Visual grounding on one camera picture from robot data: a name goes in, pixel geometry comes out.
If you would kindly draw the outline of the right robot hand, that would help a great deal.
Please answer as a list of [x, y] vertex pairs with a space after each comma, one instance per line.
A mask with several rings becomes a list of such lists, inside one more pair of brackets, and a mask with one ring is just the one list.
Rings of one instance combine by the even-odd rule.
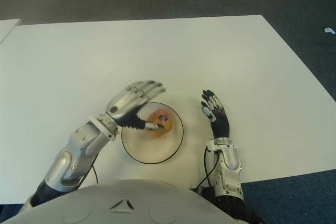
[[202, 112], [210, 122], [213, 138], [229, 138], [229, 120], [219, 97], [211, 90], [203, 90], [202, 98]]

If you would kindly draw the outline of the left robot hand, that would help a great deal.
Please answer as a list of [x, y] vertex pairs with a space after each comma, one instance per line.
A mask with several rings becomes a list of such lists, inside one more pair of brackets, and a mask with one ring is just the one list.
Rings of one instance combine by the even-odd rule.
[[138, 116], [138, 112], [153, 98], [163, 93], [162, 83], [153, 80], [137, 81], [119, 92], [107, 105], [106, 113], [122, 127], [137, 130], [163, 131], [160, 123], [145, 121]]

